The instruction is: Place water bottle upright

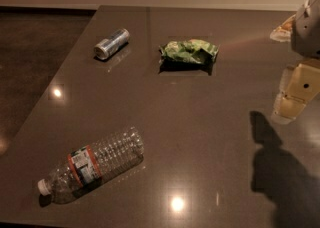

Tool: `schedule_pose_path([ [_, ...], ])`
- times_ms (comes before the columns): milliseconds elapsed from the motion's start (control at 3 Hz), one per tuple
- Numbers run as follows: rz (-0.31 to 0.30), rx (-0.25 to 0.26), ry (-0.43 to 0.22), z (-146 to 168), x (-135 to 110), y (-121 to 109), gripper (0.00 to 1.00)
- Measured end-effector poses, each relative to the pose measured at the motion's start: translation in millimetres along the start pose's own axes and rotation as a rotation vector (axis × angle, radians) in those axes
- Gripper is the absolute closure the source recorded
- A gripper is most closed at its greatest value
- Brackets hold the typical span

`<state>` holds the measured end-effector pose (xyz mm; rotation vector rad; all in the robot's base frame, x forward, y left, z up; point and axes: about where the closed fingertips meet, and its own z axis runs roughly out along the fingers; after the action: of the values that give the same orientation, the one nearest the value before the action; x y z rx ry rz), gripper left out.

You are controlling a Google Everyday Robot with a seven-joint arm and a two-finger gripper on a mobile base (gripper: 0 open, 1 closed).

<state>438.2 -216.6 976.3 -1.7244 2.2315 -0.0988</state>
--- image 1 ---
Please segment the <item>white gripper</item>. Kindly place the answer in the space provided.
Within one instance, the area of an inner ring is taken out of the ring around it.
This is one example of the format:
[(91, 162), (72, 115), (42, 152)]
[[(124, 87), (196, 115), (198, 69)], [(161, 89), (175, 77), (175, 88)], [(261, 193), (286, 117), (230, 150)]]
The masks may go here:
[[(306, 0), (295, 16), (290, 16), (270, 33), (270, 39), (291, 41), (296, 53), (320, 58), (320, 0)], [(271, 119), (281, 125), (293, 122), (319, 93), (319, 59), (304, 59), (295, 66), (287, 66), (280, 80)]]

